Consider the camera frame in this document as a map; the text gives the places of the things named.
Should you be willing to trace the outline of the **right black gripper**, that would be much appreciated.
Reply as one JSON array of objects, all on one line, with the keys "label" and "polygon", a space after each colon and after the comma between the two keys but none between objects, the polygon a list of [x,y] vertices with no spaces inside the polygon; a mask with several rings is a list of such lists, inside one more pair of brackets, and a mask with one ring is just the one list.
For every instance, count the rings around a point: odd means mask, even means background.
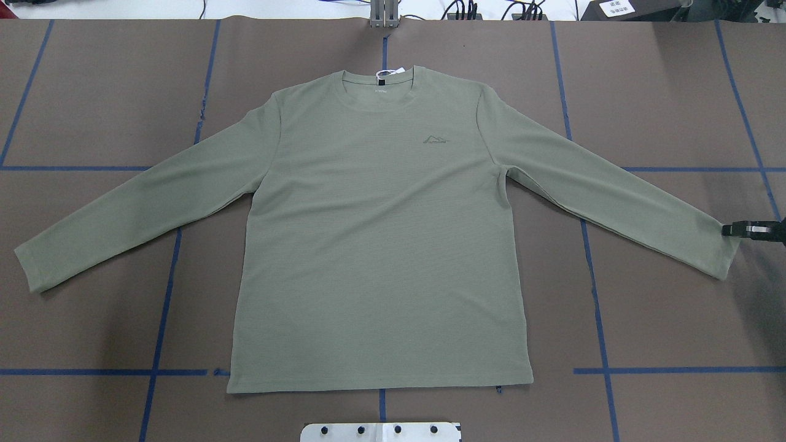
[{"label": "right black gripper", "polygon": [[785,220],[778,222],[737,221],[722,227],[722,235],[737,238],[761,238],[762,241],[785,243]]}]

